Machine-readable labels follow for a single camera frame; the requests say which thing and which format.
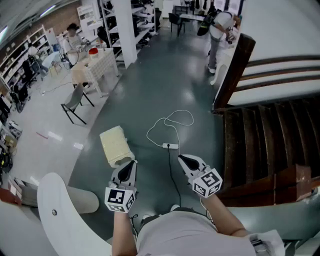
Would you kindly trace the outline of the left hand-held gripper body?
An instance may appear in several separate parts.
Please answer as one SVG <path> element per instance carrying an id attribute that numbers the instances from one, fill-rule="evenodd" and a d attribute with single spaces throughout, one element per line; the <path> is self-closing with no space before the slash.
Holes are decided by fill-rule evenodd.
<path id="1" fill-rule="evenodd" d="M 104 203 L 110 211 L 129 212 L 136 200 L 136 171 L 136 160 L 127 161 L 113 171 L 104 197 Z"/>

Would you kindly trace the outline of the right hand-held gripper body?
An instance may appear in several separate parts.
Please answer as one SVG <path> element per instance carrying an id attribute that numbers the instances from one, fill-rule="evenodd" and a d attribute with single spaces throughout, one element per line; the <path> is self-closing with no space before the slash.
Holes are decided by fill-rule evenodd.
<path id="1" fill-rule="evenodd" d="M 200 197 L 208 198 L 221 189 L 222 177 L 202 158 L 191 154 L 180 154 L 178 162 L 191 185 L 191 189 Z"/>

